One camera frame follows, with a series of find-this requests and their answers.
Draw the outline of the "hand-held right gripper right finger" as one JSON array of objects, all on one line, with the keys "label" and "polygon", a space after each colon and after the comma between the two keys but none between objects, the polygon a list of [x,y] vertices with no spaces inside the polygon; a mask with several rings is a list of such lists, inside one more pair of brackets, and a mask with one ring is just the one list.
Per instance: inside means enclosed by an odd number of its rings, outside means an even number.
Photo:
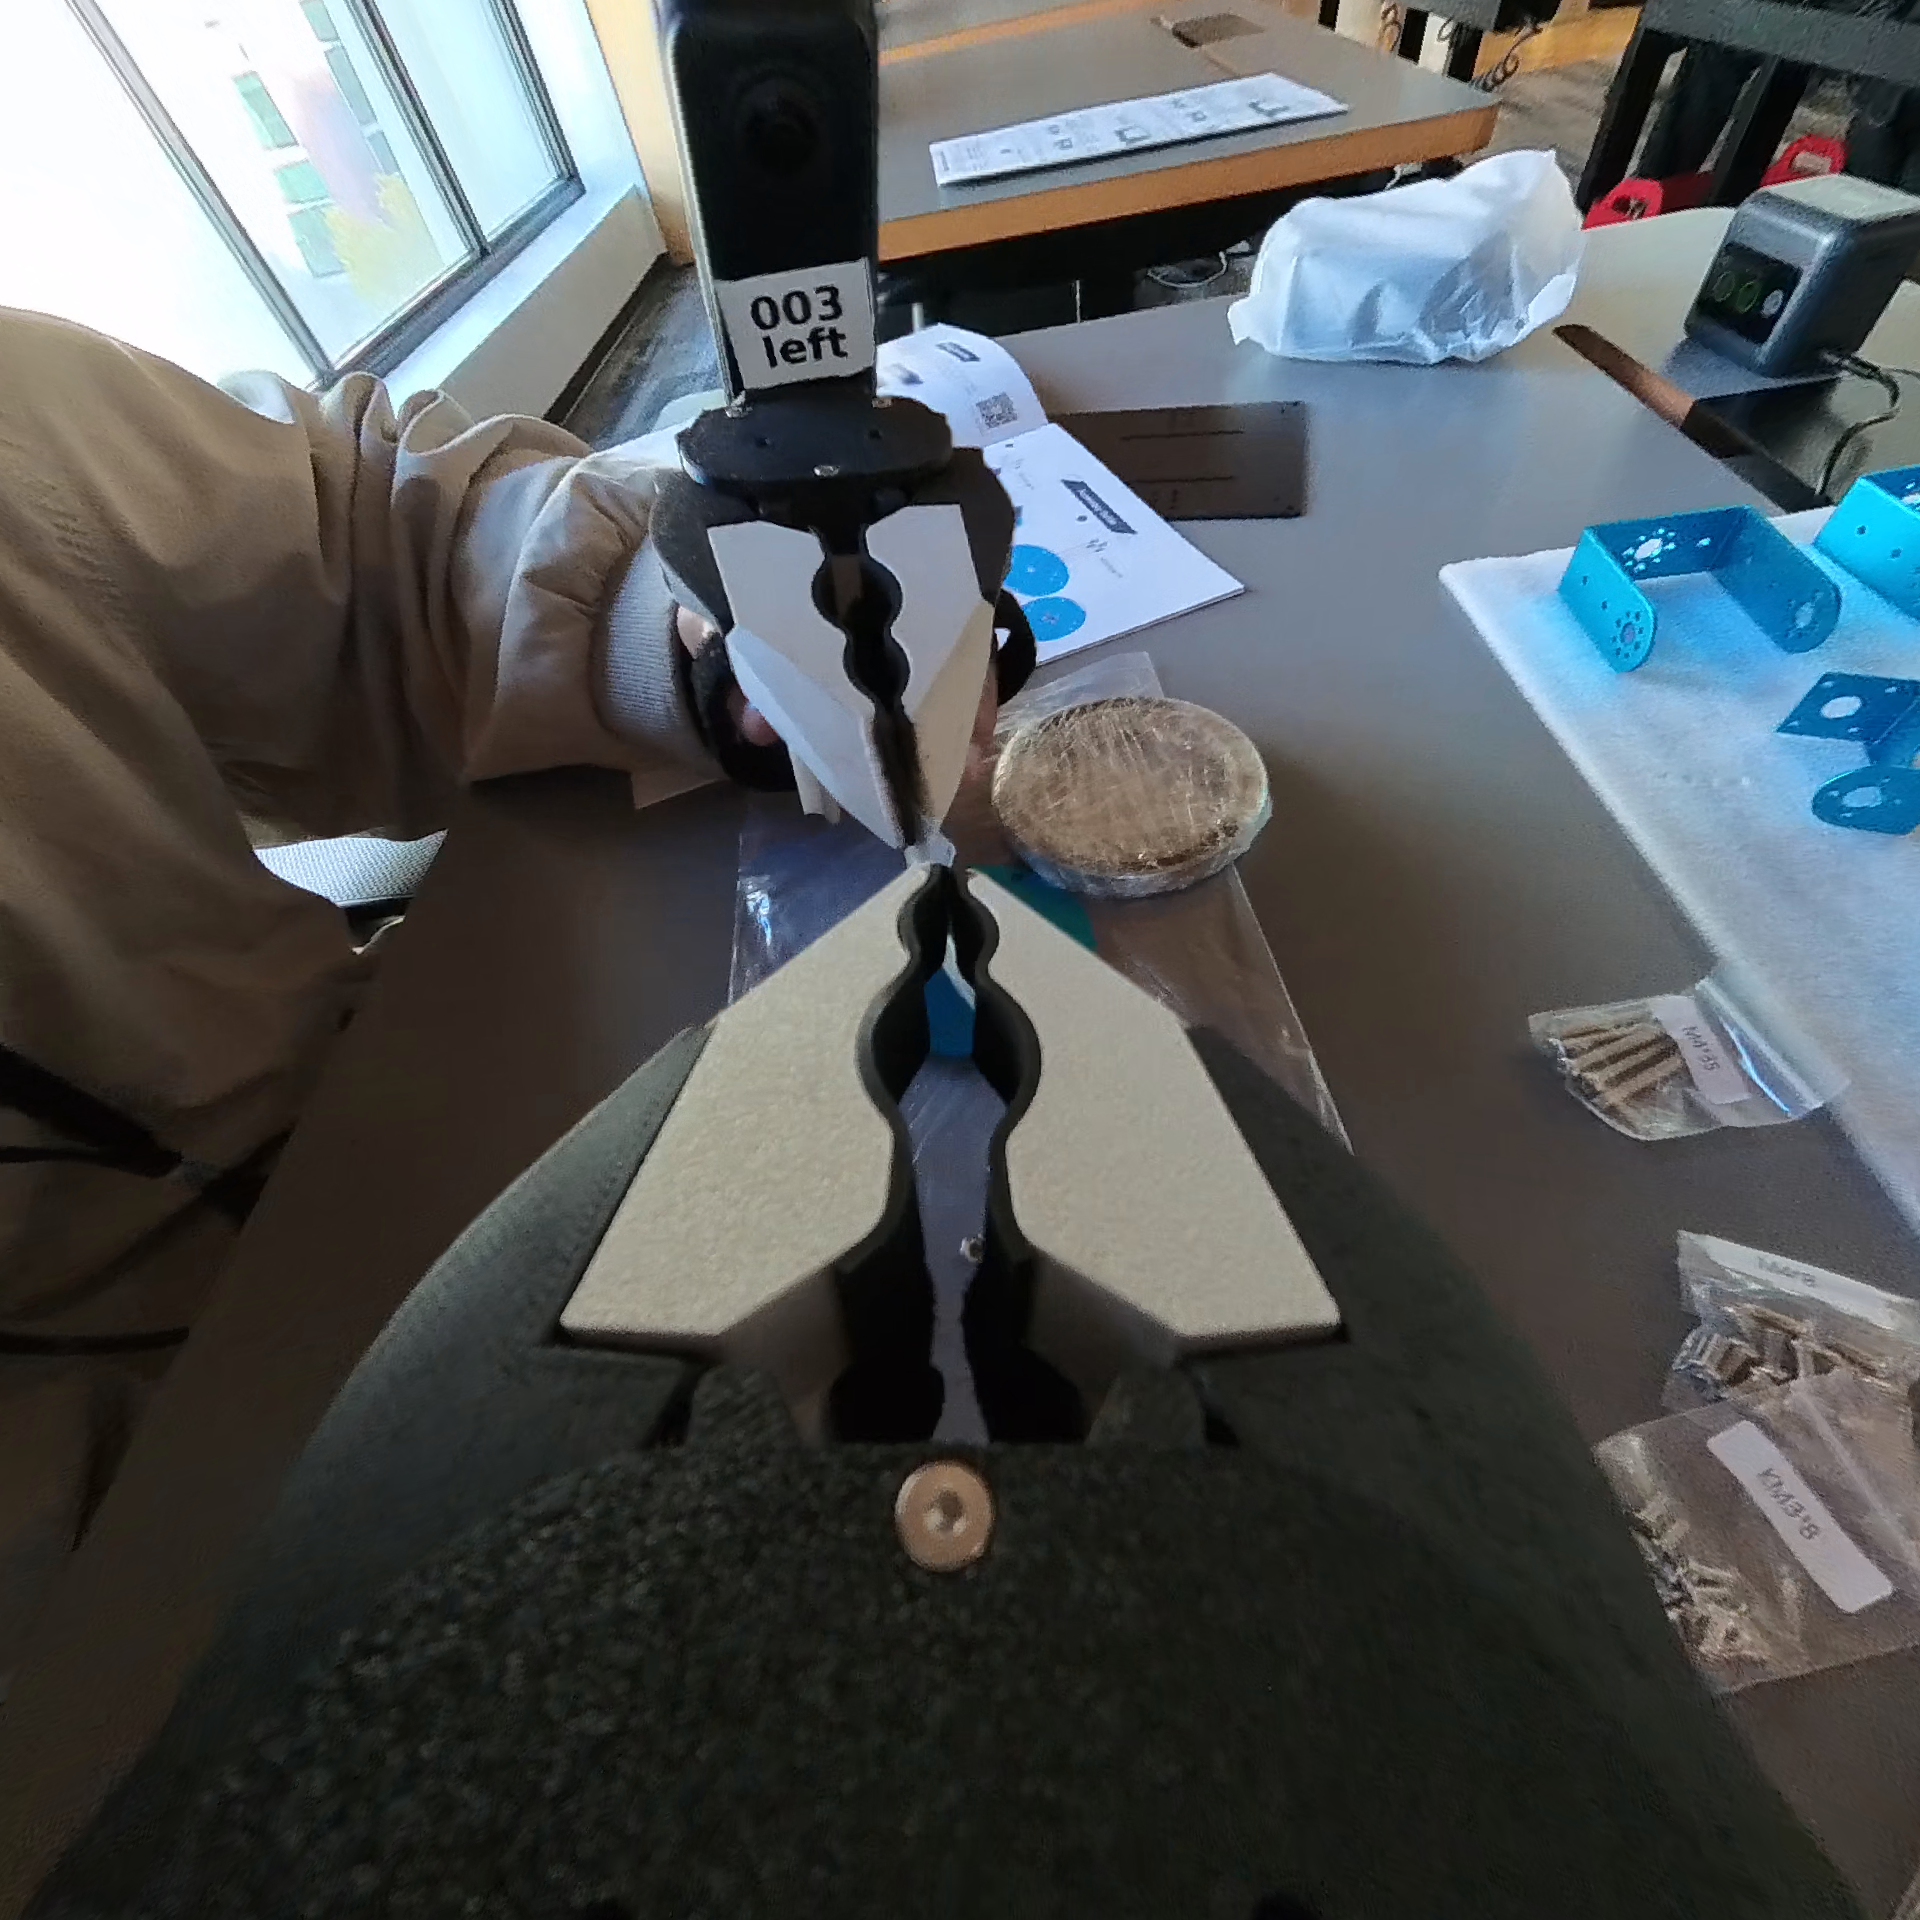
[{"label": "hand-held right gripper right finger", "polygon": [[1188,1027],[976,873],[951,884],[1000,1116],[962,1330],[988,1419],[1089,1419],[1119,1377],[1338,1335]]}]

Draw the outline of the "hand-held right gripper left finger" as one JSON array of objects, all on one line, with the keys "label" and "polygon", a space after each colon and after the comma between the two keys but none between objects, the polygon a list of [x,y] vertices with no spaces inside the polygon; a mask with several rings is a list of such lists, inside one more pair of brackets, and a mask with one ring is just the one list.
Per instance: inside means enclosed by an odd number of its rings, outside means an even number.
[{"label": "hand-held right gripper left finger", "polygon": [[768,1377],[799,1419],[935,1419],[901,1095],[945,868],[904,868],[703,1032],[560,1313],[566,1339]]}]

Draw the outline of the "clear plastic bag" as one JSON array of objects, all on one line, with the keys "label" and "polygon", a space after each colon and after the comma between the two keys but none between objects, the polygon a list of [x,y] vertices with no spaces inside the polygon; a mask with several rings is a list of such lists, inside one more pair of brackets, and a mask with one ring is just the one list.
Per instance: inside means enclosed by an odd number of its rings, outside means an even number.
[{"label": "clear plastic bag", "polygon": [[[1345,1130],[1311,1053],[1241,879],[1228,868],[1180,895],[1081,898],[1054,895],[1008,849],[989,807],[949,818],[956,859],[989,868],[1185,1025],[1213,1029],[1290,1093],[1337,1140]],[[735,919],[729,997],[774,973],[901,868],[901,856],[857,823],[825,823],[792,801],[749,797],[735,843]],[[962,1307],[972,1241],[984,1215],[984,1153],[1000,1103],[960,1051],[935,1051],[902,1093],[914,1151],[918,1216],[935,1300],[932,1364],[943,1377],[941,1443],[981,1445]]]}]

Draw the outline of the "grey desk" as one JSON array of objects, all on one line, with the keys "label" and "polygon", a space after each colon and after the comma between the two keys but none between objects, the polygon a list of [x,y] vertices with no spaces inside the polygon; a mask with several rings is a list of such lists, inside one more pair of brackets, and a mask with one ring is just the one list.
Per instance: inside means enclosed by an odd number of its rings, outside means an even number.
[{"label": "grey desk", "polygon": [[[1910,1287],[1916,1228],[1836,1121],[1636,1145],[1524,1044],[1532,1013],[1688,984],[1708,948],[1438,569],[1743,499],[1737,480],[1550,335],[1482,369],[1314,369],[1236,347],[1213,300],[1008,345],[1050,411],[1306,397],[1306,517],[1205,523],[1246,595],[1144,644],[1273,767],[1244,884],[1361,1163],[1464,1258],[1578,1428],[1657,1408],[1677,1229]],[[585,772],[461,804],[26,1652],[5,1915],[158,1736],[404,1292],[718,1008],[738,818],[713,786],[634,811]]]}]

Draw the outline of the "white instruction booklet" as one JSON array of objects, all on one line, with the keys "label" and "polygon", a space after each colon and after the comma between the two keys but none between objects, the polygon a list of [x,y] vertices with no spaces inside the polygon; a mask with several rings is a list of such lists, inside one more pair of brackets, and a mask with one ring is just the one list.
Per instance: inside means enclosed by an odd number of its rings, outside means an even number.
[{"label": "white instruction booklet", "polygon": [[1241,593],[1229,572],[1144,505],[1087,444],[1046,419],[1016,360],[952,324],[878,347],[878,393],[951,429],[949,466],[904,505],[956,505],[976,569],[997,569],[1041,663],[1158,627]]}]

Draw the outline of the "plastic-wrapped round metal disc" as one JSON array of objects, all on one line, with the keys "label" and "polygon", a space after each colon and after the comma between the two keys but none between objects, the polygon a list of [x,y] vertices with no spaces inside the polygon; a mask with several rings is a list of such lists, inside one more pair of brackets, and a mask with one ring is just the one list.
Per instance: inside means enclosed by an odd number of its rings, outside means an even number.
[{"label": "plastic-wrapped round metal disc", "polygon": [[1228,871],[1273,817],[1263,760],[1232,720],[1111,696],[1021,722],[991,770],[1000,836],[1089,898],[1180,895]]}]

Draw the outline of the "black flat plate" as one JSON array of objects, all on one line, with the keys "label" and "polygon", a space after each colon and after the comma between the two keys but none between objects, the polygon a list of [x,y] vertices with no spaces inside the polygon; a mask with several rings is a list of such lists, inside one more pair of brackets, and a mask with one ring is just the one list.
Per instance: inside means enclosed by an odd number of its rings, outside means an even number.
[{"label": "black flat plate", "polygon": [[1165,521],[1294,521],[1306,513],[1303,401],[1081,411],[1054,423]]}]

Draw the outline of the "white printed leaflet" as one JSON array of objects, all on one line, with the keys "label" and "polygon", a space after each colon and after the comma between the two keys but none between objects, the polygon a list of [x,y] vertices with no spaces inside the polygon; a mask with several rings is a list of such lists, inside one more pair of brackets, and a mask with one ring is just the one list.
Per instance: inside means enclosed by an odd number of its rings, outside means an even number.
[{"label": "white printed leaflet", "polygon": [[938,188],[981,185],[1127,154],[1156,154],[1213,138],[1301,127],[1345,111],[1325,92],[1274,74],[1258,74],[1077,108],[1008,128],[951,136],[928,144],[928,161]]}]

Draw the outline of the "white plastic bag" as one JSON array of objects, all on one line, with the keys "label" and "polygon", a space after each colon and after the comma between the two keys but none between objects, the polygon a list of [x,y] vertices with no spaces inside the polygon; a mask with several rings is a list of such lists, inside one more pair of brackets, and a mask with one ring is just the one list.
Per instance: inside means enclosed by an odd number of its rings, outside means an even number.
[{"label": "white plastic bag", "polygon": [[1482,363],[1559,321],[1584,231],[1552,151],[1503,151],[1452,179],[1306,199],[1274,220],[1236,345],[1356,365]]}]

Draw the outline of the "white foam sheet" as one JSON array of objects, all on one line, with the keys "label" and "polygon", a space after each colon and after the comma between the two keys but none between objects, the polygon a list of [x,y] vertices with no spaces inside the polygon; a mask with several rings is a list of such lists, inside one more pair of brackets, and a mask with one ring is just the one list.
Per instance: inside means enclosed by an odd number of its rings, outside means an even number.
[{"label": "white foam sheet", "polygon": [[1861,749],[1777,731],[1825,672],[1916,677],[1916,623],[1831,569],[1838,629],[1788,656],[1714,583],[1657,583],[1649,656],[1617,675],[1557,591],[1569,559],[1461,561],[1438,581],[1916,1220],[1916,834],[1821,823],[1814,792]]}]

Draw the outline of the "person's beige jacket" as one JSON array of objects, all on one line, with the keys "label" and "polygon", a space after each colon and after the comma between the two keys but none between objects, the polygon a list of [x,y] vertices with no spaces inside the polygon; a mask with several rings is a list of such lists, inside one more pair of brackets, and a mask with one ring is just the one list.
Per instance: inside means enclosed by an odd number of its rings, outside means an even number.
[{"label": "person's beige jacket", "polygon": [[5,311],[5,1674],[367,976],[256,839],[441,827],[288,825],[193,731],[191,381]]}]

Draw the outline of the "group of small screw bags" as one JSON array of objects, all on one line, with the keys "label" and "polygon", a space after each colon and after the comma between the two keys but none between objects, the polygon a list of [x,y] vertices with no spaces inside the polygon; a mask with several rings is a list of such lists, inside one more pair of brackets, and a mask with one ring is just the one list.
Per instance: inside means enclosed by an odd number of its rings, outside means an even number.
[{"label": "group of small screw bags", "polygon": [[[1836,1082],[1725,973],[1533,1016],[1565,1093],[1639,1145],[1813,1119]],[[1596,1447],[1668,1626],[1720,1693],[1916,1652],[1916,1280],[1672,1235],[1663,1415]]]}]

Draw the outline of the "blue metal U bracket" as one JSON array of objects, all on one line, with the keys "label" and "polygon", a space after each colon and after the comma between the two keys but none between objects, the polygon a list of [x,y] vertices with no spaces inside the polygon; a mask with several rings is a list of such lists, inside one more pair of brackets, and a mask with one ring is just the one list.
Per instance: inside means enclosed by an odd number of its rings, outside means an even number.
[{"label": "blue metal U bracket", "polygon": [[1813,548],[1889,609],[1917,620],[1917,465],[1858,475]]},{"label": "blue metal U bracket", "polygon": [[1824,644],[1839,625],[1839,591],[1748,508],[1599,521],[1582,530],[1557,595],[1617,675],[1644,668],[1660,631],[1648,586],[1711,581],[1783,653]]}]

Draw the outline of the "small blue metal bracket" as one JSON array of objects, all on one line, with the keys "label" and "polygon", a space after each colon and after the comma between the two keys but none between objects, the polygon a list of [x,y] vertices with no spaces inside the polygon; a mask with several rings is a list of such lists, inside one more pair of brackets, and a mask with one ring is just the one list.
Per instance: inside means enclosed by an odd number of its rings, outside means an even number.
[{"label": "small blue metal bracket", "polygon": [[1777,737],[1841,743],[1858,768],[1824,781],[1810,801],[1817,820],[1853,832],[1917,832],[1917,682],[1876,675],[1820,677],[1775,728]]}]

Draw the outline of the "black table frame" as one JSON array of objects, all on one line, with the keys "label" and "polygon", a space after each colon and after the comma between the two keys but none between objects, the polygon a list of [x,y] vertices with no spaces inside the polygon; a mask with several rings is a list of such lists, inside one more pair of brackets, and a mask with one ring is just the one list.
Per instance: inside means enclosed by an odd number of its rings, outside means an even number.
[{"label": "black table frame", "polygon": [[1710,180],[1734,207],[1759,188],[1807,90],[1850,90],[1844,171],[1917,188],[1916,2],[1653,2],[1599,113],[1575,203],[1623,180]]}]

